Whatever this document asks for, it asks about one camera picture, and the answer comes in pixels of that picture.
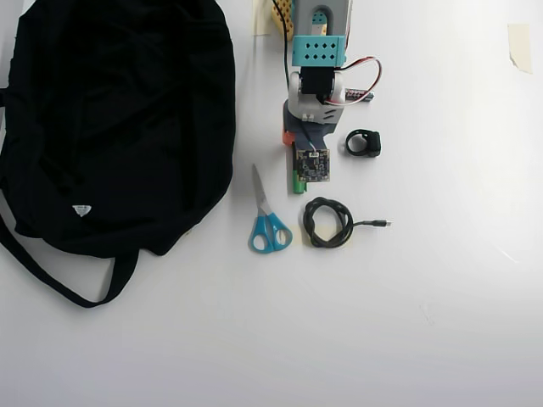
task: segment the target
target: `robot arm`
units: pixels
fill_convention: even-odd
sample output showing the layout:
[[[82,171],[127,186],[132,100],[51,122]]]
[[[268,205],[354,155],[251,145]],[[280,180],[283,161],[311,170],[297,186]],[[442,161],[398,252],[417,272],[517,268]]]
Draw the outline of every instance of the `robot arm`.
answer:
[[[335,131],[344,111],[340,105],[355,94],[337,72],[346,60],[352,0],[295,0],[293,7],[293,66],[300,72],[290,77],[283,142],[294,149],[294,192],[303,193],[307,182],[330,180],[324,137]]]

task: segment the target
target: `teal block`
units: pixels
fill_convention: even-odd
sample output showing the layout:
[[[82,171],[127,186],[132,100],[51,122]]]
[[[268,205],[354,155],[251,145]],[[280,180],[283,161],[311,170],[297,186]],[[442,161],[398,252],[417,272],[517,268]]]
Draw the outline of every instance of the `teal block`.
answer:
[[[328,19],[324,13],[315,13],[313,15],[313,25],[327,24]]]
[[[295,36],[293,66],[342,66],[345,36]]]

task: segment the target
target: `white wire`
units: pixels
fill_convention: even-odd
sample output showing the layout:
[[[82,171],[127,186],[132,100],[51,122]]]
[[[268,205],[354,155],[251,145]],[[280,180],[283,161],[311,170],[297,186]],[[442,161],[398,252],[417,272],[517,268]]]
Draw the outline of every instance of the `white wire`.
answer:
[[[383,72],[383,66],[381,65],[381,61],[379,61],[377,58],[374,58],[374,57],[371,57],[365,61],[361,61],[359,63],[354,63],[352,64],[351,66],[348,66],[347,68],[341,70],[341,72],[345,72],[346,70],[352,70],[353,68],[357,67],[357,66],[361,66],[361,65],[364,65],[364,64],[368,64],[370,62],[375,62],[377,63],[378,65],[378,68],[379,68],[379,72],[378,72],[378,79],[380,80],[380,76]],[[335,103],[335,102],[332,102],[332,101],[329,101],[327,100],[325,103],[326,104],[329,104],[331,106],[352,106],[353,104],[357,104],[357,103],[360,103],[362,102],[367,95],[369,95],[373,89],[375,88],[375,86],[379,83],[379,81],[376,81],[372,87],[370,87],[367,91],[365,91],[364,93],[362,93],[362,96],[360,96],[358,99],[356,99],[355,101],[353,102],[349,102],[349,103]]]

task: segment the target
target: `scissors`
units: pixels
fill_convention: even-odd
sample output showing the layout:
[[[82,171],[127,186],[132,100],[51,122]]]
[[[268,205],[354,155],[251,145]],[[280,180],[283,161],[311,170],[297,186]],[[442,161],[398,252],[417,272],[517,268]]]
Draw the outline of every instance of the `scissors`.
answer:
[[[293,240],[293,234],[280,220],[270,208],[270,204],[264,192],[264,186],[260,174],[253,164],[253,183],[255,184],[256,204],[258,206],[258,218],[256,218],[255,230],[251,236],[251,248],[260,254],[269,254],[278,252],[287,248]],[[286,243],[281,244],[277,239],[278,236],[284,234]],[[266,246],[263,249],[255,246],[255,239],[260,236],[264,238]]]

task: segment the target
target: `blue scissors handle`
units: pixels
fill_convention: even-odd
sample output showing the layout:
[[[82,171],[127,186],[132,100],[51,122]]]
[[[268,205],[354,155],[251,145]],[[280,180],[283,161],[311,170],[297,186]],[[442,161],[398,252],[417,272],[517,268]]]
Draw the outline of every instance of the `blue scissors handle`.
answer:
[[[271,226],[271,233],[268,230],[268,225],[266,224],[266,222]],[[287,241],[284,244],[281,244],[277,239],[277,235],[280,232],[283,232],[287,237]],[[266,243],[266,246],[264,248],[257,248],[255,246],[255,239],[258,236],[261,236],[264,239],[264,242]],[[272,213],[268,216],[259,216],[258,218],[256,218],[255,231],[253,232],[253,235],[251,237],[251,246],[255,252],[261,254],[269,254],[287,248],[290,243],[292,243],[293,237],[294,235],[290,231],[290,229],[288,229],[279,220],[279,218],[277,218],[277,216]]]

